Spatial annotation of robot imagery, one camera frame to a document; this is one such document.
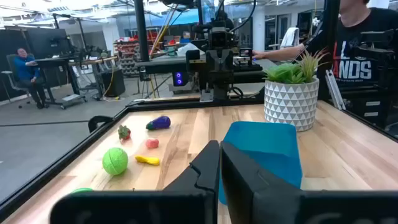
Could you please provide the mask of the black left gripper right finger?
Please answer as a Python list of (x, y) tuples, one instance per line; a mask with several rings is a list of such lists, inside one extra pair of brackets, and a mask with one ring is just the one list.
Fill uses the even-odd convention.
[(221, 143), (232, 223), (397, 223), (396, 191), (301, 190)]

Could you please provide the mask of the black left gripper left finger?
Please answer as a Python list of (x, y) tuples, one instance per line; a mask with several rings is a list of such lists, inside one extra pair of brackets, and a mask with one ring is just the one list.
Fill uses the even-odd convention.
[(220, 145), (210, 141), (162, 190), (82, 191), (60, 199), (51, 223), (216, 223)]

